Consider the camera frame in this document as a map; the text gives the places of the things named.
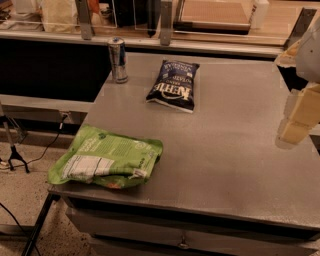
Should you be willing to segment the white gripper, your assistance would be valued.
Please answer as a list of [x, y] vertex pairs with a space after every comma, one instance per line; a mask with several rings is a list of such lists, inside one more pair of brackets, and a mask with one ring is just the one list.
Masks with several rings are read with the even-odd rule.
[[320, 123], [320, 18], [274, 63], [283, 68], [296, 66], [297, 75], [309, 81], [302, 90], [291, 90], [277, 131], [276, 146], [292, 149]]

